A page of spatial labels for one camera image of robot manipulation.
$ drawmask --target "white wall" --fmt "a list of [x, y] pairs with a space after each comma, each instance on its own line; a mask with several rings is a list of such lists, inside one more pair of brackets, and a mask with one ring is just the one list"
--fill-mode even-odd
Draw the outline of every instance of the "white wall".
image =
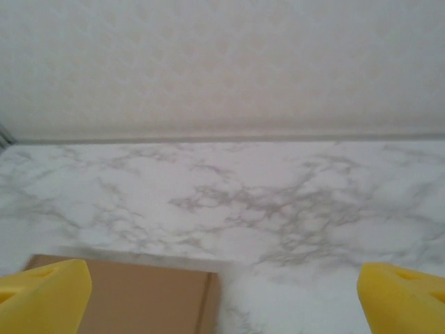
[[0, 0], [18, 139], [445, 130], [444, 0]]

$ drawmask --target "cardboard box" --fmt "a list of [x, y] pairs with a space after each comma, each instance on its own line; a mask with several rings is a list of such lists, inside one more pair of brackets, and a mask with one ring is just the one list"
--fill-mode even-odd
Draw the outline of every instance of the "cardboard box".
[[[34, 255], [25, 269], [68, 260]], [[92, 294], [78, 334], [211, 334], [216, 273], [87, 260]]]

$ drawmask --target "marble countertop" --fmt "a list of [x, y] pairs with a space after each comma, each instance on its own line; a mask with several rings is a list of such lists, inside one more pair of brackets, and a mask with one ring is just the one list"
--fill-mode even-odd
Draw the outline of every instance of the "marble countertop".
[[219, 333], [369, 333], [365, 261], [445, 276], [445, 143], [13, 146], [0, 273], [31, 253], [216, 270]]

